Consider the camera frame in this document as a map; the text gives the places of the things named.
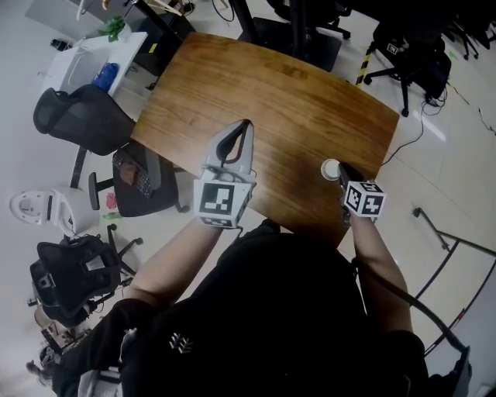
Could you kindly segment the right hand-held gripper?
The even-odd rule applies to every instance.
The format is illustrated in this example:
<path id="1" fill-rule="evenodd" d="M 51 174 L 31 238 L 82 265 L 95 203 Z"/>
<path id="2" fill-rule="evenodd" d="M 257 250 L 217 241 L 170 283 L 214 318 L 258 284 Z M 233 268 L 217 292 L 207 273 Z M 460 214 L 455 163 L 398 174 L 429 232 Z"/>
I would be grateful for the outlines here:
<path id="1" fill-rule="evenodd" d="M 338 166 L 339 184 L 347 186 L 343 205 L 355 216 L 377 220 L 382 213 L 387 194 L 374 182 L 363 182 L 364 176 L 346 162 Z"/>

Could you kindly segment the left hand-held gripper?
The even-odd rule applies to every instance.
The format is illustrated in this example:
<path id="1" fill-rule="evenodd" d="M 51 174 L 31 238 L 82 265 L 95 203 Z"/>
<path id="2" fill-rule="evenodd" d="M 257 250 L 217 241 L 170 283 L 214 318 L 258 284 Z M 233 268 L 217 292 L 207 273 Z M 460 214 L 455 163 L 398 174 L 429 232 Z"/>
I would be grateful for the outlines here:
<path id="1" fill-rule="evenodd" d="M 236 229 L 252 198 L 254 127 L 248 119 L 226 126 L 209 141 L 205 164 L 194 181 L 193 210 L 203 224 Z"/>

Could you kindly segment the white paper cup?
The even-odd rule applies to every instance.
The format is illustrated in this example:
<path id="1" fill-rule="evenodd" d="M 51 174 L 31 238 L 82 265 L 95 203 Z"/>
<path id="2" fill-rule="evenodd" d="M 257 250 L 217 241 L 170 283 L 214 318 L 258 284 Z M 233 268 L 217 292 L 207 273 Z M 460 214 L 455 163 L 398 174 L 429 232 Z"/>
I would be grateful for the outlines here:
<path id="1" fill-rule="evenodd" d="M 340 162 L 336 159 L 327 159 L 322 163 L 321 175 L 327 181 L 337 181 L 340 177 Z"/>

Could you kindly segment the person's left forearm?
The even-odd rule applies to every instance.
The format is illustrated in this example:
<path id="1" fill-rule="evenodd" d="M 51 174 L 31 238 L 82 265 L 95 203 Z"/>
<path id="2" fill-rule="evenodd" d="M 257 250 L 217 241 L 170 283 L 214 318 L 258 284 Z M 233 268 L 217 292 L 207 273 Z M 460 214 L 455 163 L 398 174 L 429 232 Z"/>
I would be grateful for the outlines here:
<path id="1" fill-rule="evenodd" d="M 175 304 L 194 281 L 223 229 L 192 220 L 136 272 L 124 297 L 158 309 Z"/>

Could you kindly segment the black keyboard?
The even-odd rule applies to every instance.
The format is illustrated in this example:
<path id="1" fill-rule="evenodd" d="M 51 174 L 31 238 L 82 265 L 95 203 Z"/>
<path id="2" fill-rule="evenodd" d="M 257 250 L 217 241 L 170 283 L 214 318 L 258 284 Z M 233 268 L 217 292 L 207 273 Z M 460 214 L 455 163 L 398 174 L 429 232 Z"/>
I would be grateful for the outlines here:
<path id="1" fill-rule="evenodd" d="M 134 164 L 139 169 L 139 173 L 136 176 L 135 184 L 132 187 L 134 187 L 145 197 L 150 198 L 153 193 L 153 188 L 146 168 L 143 167 L 138 161 L 134 160 L 124 150 L 117 150 L 113 154 L 112 165 L 117 171 L 117 176 L 119 178 L 120 178 L 119 171 L 124 163 Z"/>

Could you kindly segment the brown leather wallet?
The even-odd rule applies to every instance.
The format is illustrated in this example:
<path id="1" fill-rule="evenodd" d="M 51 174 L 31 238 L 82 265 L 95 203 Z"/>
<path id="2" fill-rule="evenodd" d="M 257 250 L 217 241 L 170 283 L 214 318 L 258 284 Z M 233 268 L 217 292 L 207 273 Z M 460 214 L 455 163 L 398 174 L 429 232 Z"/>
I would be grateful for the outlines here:
<path id="1" fill-rule="evenodd" d="M 133 186 L 139 169 L 134 164 L 124 163 L 119 171 L 120 178 L 126 184 Z"/>

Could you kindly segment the black office chair white tag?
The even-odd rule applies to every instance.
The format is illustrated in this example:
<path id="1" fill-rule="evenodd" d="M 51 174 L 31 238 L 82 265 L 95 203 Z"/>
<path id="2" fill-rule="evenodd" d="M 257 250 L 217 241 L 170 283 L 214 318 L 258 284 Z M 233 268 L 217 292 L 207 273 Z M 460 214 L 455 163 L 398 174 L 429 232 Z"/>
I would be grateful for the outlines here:
<path id="1" fill-rule="evenodd" d="M 450 75 L 451 61 L 445 53 L 441 36 L 419 25 L 401 26 L 379 22 L 373 33 L 370 52 L 379 51 L 391 67 L 365 74 L 363 83 L 389 76 L 401 84 L 404 107 L 401 115 L 409 114 L 408 87 L 414 83 L 425 92 L 425 99 L 438 99 L 443 94 Z"/>

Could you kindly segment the white side table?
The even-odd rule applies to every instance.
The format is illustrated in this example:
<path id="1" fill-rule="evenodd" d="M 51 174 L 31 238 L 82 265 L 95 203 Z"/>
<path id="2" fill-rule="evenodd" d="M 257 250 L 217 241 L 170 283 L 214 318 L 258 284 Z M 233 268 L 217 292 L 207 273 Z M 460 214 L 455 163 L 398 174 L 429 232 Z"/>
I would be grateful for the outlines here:
<path id="1" fill-rule="evenodd" d="M 63 84 L 67 68 L 70 66 L 75 55 L 76 48 L 80 47 L 86 50 L 107 50 L 107 63 L 117 63 L 119 65 L 119 73 L 108 91 L 110 95 L 113 95 L 145 39 L 145 33 L 133 33 L 126 42 L 118 41 L 110 43 L 105 37 L 100 36 L 85 40 L 81 45 L 69 50 L 59 52 L 56 54 L 48 70 L 43 73 L 44 79 L 40 91 L 44 92 L 48 88 L 63 91 L 61 85 Z"/>

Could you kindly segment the black mesh office chair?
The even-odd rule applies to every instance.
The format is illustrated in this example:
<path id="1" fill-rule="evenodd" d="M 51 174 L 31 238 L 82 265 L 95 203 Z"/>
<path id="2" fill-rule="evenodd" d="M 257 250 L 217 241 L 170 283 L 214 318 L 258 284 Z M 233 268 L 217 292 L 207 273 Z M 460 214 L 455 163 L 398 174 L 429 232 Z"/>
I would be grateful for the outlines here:
<path id="1" fill-rule="evenodd" d="M 179 213 L 189 211 L 182 205 L 176 175 L 182 170 L 132 138 L 135 123 L 105 91 L 95 85 L 84 85 L 68 94 L 48 88 L 38 100 L 33 122 L 42 134 L 74 143 L 98 156 L 124 150 L 148 171 L 153 193 L 145 197 L 117 176 L 98 180 L 96 173 L 88 176 L 91 207 L 100 208 L 99 193 L 113 188 L 117 209 L 123 217 L 146 216 L 169 208 Z"/>
<path id="2" fill-rule="evenodd" d="M 136 271 L 123 257 L 143 243 L 138 237 L 118 250 L 107 226 L 108 240 L 99 235 L 65 238 L 37 245 L 38 260 L 29 267 L 35 296 L 45 315 L 71 329 L 82 324 L 118 288 L 130 284 Z"/>

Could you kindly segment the blue cloth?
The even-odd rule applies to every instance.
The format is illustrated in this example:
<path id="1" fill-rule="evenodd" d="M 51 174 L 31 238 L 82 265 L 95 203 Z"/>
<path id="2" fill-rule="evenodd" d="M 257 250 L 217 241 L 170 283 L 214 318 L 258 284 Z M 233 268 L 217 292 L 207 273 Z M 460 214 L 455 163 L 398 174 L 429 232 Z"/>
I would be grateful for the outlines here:
<path id="1" fill-rule="evenodd" d="M 108 92 L 118 73 L 119 65 L 117 63 L 106 63 L 94 78 L 92 84 Z"/>

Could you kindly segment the black coat rack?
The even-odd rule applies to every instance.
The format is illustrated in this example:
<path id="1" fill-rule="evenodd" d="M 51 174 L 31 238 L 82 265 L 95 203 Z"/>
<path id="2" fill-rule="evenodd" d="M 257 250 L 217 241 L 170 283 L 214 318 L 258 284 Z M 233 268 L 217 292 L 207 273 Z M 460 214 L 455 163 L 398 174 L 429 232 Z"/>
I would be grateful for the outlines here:
<path id="1" fill-rule="evenodd" d="M 149 18 L 155 25 L 160 27 L 166 35 L 174 42 L 182 44 L 183 40 L 170 28 L 162 18 L 151 9 L 151 7 L 144 0 L 131 0 L 132 4 L 137 7 L 147 18 Z"/>

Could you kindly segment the white round plastic appliance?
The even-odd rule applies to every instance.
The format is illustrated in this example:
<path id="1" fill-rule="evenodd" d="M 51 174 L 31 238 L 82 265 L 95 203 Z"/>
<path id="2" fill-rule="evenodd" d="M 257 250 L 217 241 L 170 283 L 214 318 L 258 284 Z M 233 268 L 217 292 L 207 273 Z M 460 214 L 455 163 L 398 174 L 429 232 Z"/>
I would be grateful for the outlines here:
<path id="1" fill-rule="evenodd" d="M 52 224 L 65 236 L 80 236 L 99 224 L 99 214 L 91 207 L 88 194 L 67 186 L 21 192 L 12 196 L 9 209 L 23 223 Z"/>

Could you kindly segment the green potted plant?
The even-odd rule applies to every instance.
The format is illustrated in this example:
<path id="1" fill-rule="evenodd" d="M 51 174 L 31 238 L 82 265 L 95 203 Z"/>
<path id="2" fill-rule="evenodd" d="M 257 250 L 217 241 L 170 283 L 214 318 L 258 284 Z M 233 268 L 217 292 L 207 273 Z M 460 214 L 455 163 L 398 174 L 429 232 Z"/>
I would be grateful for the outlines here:
<path id="1" fill-rule="evenodd" d="M 98 34 L 106 36 L 110 43 L 126 42 L 132 35 L 132 30 L 122 16 L 115 16 L 107 21 Z"/>

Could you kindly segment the grey cabinet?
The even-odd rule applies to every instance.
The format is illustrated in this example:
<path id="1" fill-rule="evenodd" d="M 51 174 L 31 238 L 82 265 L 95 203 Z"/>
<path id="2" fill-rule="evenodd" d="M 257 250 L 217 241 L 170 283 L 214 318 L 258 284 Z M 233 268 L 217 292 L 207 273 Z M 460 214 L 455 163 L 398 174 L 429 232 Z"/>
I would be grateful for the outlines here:
<path id="1" fill-rule="evenodd" d="M 62 22 L 103 23 L 101 19 L 87 11 L 90 0 L 86 0 L 86 13 L 76 19 L 80 0 L 31 0 L 24 16 L 33 21 L 55 28 Z"/>

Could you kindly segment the white fabric pouch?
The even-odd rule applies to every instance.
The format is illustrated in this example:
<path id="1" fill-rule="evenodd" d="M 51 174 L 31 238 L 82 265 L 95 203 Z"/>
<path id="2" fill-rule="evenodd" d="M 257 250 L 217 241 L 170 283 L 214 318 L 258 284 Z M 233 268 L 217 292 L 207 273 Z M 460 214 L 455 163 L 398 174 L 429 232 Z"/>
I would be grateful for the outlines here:
<path id="1" fill-rule="evenodd" d="M 77 397 L 123 397 L 119 369 L 86 372 L 80 378 Z"/>

